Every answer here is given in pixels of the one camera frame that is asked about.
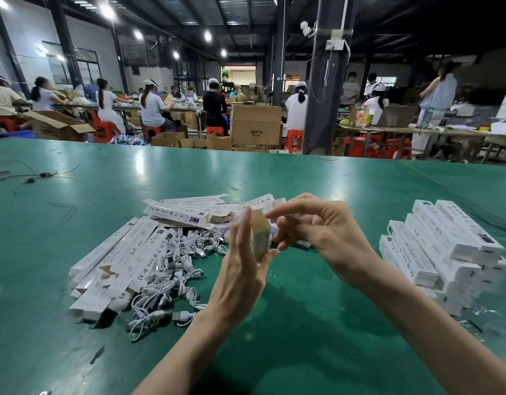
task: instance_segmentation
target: white t-shirt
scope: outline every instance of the white t-shirt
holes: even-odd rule
[[[19,99],[23,98],[12,89],[0,86],[0,116],[15,116],[17,111],[13,107],[13,101]]]
[[[356,81],[353,83],[350,83],[349,81],[344,82],[342,85],[342,97],[341,97],[341,104],[344,105],[350,105],[355,104],[355,101],[357,101],[357,97],[359,96],[359,90],[361,90],[361,87],[359,86],[359,83]]]
[[[160,96],[149,92],[145,99],[145,107],[141,106],[141,121],[145,126],[159,127],[163,125],[165,118],[161,116],[161,112],[164,109],[165,104]]]
[[[32,109],[34,111],[53,111],[54,102],[52,101],[52,97],[55,96],[55,94],[42,87],[39,87],[39,92],[40,98],[38,101],[33,101]]]
[[[390,105],[388,98],[383,98],[383,105],[385,108]],[[368,108],[368,113],[374,115],[372,124],[377,126],[379,123],[379,118],[381,118],[381,114],[383,113],[383,110],[379,106],[379,97],[372,97],[370,99],[367,99],[363,104],[363,108]]]
[[[365,88],[365,95],[372,95],[372,91],[374,90],[374,87],[378,85],[379,83],[368,83]]]
[[[304,129],[304,120],[306,119],[306,107],[308,106],[308,96],[305,95],[306,100],[301,104],[299,102],[299,95],[293,94],[286,101],[288,108],[288,121],[286,127],[288,129]]]
[[[103,109],[112,109],[114,100],[117,97],[113,92],[103,90]],[[97,100],[97,105],[99,105],[99,92],[95,92],[95,99]]]

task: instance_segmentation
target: white pants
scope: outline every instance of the white pants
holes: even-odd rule
[[[113,111],[112,109],[99,109],[97,115],[101,121],[112,122],[116,125],[121,134],[126,134],[123,118],[117,112]]]
[[[423,120],[423,115],[425,114],[426,109],[422,108],[420,112],[420,118],[417,121],[417,125],[421,125],[421,121]],[[445,116],[445,111],[432,111],[432,119],[430,120],[430,124],[432,126],[438,126]],[[430,134],[413,134],[412,135],[412,148],[420,149],[422,151],[414,151],[412,153],[414,155],[422,154],[427,147],[427,143],[432,135]]]

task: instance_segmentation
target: hand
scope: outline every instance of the hand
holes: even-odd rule
[[[206,311],[211,310],[224,325],[240,323],[253,309],[265,287],[265,276],[278,250],[270,250],[259,260],[252,251],[251,208],[230,228],[229,251],[222,261]]]
[[[343,201],[301,194],[265,216],[278,218],[273,241],[280,251],[300,239],[308,241],[349,285],[359,287],[361,279],[382,263]]]

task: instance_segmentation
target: left hand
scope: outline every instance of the left hand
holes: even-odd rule
[[[252,251],[251,208],[230,228],[229,251],[222,261],[206,311],[233,327],[246,318],[265,287],[269,265],[278,250],[256,260]]]

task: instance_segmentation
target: green workbench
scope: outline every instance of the green workbench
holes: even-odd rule
[[[126,314],[92,327],[68,315],[68,269],[134,216],[142,200],[227,193],[343,199],[377,249],[390,219],[415,199],[451,199],[506,216],[506,167],[347,157],[0,139],[0,169],[66,172],[0,181],[0,395],[127,395],[185,329],[138,343]],[[506,233],[482,225],[506,247]],[[221,256],[196,261],[207,300]],[[458,319],[506,360],[506,283]],[[313,251],[271,265],[253,313],[230,337],[198,391],[254,394],[440,394],[415,353],[370,302]]]

